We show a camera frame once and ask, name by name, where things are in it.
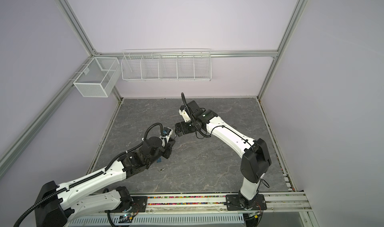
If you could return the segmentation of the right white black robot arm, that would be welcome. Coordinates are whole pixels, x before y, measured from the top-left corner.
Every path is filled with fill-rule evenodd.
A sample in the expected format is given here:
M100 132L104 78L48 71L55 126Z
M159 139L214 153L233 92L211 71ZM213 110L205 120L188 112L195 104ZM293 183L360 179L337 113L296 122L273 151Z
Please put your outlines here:
M241 158L240 171L244 177L240 200L243 205L250 205L255 201L263 177L272 164L267 143L240 133L214 111L199 107L196 101L188 103L184 93L181 93L181 98L183 105L179 114L184 120L175 124L177 136L197 133L207 139L217 137L234 150Z

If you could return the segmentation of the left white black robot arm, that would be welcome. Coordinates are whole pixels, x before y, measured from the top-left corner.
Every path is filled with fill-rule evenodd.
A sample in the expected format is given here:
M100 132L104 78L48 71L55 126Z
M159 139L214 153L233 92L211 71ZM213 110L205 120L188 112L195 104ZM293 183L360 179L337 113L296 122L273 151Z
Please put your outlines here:
M65 226L80 212L76 205L93 199L94 192L147 170L161 157L169 158L175 144L172 134L171 128L155 123L145 131L136 147L118 154L106 167L70 182L44 184L36 202L14 225L19 227L29 214L35 213L38 227Z

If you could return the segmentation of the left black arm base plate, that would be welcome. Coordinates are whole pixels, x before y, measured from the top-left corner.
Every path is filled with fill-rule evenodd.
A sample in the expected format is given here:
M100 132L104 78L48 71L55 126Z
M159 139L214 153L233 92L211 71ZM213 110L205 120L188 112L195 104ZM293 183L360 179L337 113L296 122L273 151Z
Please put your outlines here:
M129 201L121 201L121 203L111 210L111 213L143 213L146 211L148 202L147 196L133 196Z

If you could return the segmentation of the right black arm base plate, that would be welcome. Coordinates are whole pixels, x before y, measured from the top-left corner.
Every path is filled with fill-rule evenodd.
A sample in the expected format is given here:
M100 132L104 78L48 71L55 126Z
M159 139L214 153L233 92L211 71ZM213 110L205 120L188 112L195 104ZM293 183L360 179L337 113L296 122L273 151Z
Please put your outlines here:
M226 195L225 204L228 211L264 211L267 209L265 196L256 194L251 200L247 200L240 193Z

